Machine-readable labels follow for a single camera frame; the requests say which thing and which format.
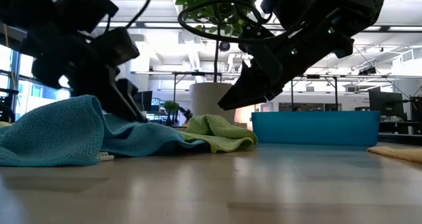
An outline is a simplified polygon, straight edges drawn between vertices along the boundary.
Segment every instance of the blue microfiber cloth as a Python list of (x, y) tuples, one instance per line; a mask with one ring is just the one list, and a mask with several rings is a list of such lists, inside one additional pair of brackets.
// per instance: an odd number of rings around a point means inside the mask
[(59, 101), (28, 112), (0, 128), (0, 165), (51, 167), (94, 165), (99, 152), (142, 157), (164, 146), (193, 148), (173, 128), (103, 115), (94, 96)]

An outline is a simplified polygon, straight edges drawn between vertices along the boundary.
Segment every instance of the blue plastic bin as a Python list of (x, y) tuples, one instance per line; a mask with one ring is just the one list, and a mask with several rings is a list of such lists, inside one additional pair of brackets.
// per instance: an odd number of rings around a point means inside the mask
[(252, 113), (261, 143), (374, 146), (379, 111), (311, 111)]

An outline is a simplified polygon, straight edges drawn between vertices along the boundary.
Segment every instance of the green towel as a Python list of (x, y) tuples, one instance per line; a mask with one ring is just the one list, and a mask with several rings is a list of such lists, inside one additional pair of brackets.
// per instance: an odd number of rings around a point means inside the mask
[(189, 120), (187, 130), (182, 133), (187, 142), (204, 140), (209, 143), (212, 153), (245, 150), (258, 142), (258, 138), (252, 131), (231, 125), (217, 115), (193, 117)]

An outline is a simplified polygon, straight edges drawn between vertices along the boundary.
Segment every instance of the plant pot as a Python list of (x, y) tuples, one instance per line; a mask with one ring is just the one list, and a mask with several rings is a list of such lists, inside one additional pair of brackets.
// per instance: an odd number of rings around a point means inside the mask
[(189, 88), (192, 101), (192, 114), (219, 115), (229, 123), (234, 123), (236, 110), (224, 111), (218, 106), (219, 100), (231, 88), (231, 84), (204, 82), (192, 84)]

